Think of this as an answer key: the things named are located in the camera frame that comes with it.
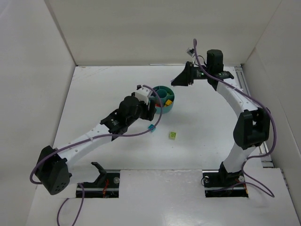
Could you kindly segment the teal square lego brick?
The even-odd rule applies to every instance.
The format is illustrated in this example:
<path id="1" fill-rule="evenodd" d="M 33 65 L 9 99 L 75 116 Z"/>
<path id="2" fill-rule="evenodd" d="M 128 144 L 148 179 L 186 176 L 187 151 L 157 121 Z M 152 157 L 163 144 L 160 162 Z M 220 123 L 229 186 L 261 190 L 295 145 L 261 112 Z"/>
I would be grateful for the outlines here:
<path id="1" fill-rule="evenodd" d="M 151 124 L 151 125 L 148 127 L 148 130 L 149 130 L 150 132 L 153 132 L 155 129 L 156 129 L 156 126 L 153 125 L 153 124 Z"/>

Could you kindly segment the yellow orange lego brick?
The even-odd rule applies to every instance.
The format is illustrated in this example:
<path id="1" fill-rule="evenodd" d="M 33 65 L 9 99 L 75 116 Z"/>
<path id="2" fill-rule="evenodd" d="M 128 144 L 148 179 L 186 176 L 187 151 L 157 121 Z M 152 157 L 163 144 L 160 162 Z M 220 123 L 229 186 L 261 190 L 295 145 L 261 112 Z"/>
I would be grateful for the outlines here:
<path id="1" fill-rule="evenodd" d="M 172 102 L 171 100 L 167 100 L 167 101 L 165 102 L 164 107 L 170 106 L 172 103 L 173 103 L 173 102 Z"/>

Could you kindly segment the green lego brick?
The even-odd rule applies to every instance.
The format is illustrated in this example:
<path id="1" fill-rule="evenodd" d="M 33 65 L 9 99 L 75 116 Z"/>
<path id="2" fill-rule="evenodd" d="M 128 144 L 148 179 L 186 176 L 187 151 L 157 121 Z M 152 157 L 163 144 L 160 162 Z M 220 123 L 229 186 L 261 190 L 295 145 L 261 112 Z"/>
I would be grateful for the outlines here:
<path id="1" fill-rule="evenodd" d="M 169 132 L 169 138 L 172 139 L 172 140 L 175 140 L 176 138 L 176 132 Z"/>

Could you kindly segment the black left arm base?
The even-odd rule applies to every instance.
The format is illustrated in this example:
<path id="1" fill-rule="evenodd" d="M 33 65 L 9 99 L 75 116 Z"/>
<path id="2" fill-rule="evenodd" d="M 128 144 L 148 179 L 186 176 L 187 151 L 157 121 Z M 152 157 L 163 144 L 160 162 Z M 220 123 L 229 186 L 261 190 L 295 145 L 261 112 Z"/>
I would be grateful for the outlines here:
<path id="1" fill-rule="evenodd" d="M 92 181 L 82 183 L 84 193 L 80 186 L 76 188 L 76 198 L 119 198 L 120 170 L 104 169 L 99 163 L 91 162 L 95 176 Z"/>

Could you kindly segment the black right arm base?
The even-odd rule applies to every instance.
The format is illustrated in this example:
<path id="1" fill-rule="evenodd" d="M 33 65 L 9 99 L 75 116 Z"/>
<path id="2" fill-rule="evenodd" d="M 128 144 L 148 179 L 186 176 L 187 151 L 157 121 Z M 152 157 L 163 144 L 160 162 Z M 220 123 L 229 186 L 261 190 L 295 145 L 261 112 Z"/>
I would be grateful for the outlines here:
<path id="1" fill-rule="evenodd" d="M 242 170 L 228 173 L 223 165 L 219 169 L 202 170 L 201 184 L 206 198 L 244 197 L 248 198 Z"/>

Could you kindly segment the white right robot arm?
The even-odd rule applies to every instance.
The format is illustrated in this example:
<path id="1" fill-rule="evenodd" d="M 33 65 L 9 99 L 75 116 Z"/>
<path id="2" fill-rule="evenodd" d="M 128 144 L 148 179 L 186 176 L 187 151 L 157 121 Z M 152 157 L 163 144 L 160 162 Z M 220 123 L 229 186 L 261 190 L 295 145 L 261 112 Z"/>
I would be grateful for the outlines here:
<path id="1" fill-rule="evenodd" d="M 171 85 L 189 86 L 195 80 L 207 80 L 227 101 L 238 120 L 233 130 L 233 148 L 221 163 L 220 171 L 237 173 L 254 149 L 269 138 L 270 117 L 263 108 L 242 94 L 234 76 L 224 70 L 221 50 L 207 51 L 206 59 L 207 62 L 199 66 L 186 62 L 184 70 L 171 81 Z"/>

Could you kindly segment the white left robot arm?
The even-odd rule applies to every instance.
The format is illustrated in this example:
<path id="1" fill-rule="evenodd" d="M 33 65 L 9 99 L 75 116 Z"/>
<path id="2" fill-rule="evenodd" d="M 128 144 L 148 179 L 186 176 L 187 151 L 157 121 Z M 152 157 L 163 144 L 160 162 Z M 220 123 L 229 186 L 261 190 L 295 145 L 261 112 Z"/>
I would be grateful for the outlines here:
<path id="1" fill-rule="evenodd" d="M 38 178 L 51 195 L 63 191 L 75 178 L 72 167 L 85 155 L 119 137 L 129 137 L 128 128 L 138 119 L 152 121 L 156 113 L 152 91 L 143 87 L 120 102 L 119 107 L 102 119 L 93 129 L 67 146 L 44 147 L 31 176 Z"/>

